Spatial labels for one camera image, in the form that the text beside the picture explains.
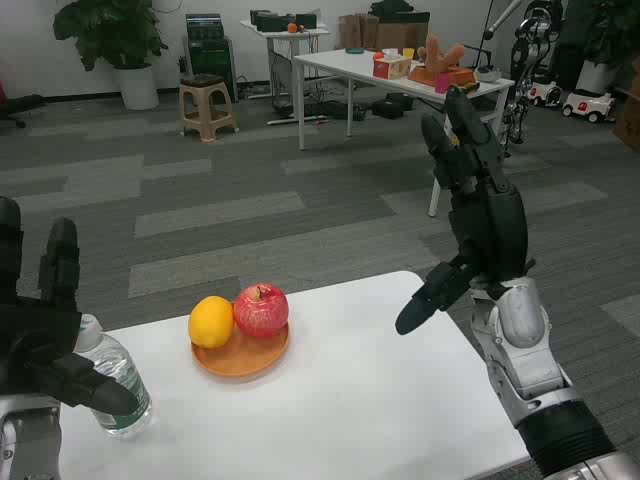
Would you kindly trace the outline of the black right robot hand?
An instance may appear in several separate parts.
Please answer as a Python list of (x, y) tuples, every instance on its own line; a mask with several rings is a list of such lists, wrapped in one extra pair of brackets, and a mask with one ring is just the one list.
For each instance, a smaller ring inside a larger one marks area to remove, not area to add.
[(474, 279), (494, 285), (522, 277), (532, 266), (522, 197), (504, 174), (504, 155), (493, 130), (455, 86), (447, 90), (444, 107), (458, 145), (431, 116), (422, 118), (421, 128), (436, 162), (435, 178), (451, 192), (448, 218), (458, 254), (432, 269), (412, 295), (395, 322), (400, 335), (414, 331), (436, 311), (446, 311)]

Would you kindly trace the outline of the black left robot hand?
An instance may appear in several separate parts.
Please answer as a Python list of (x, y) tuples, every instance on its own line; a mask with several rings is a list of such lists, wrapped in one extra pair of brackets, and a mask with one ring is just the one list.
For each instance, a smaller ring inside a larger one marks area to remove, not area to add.
[(80, 262), (77, 228), (65, 217), (50, 230), (40, 259), (40, 296), (21, 296), (23, 237), (19, 204), (1, 199), (1, 393), (41, 394), (75, 407), (128, 415), (136, 396), (74, 352), (82, 314), (76, 292)]

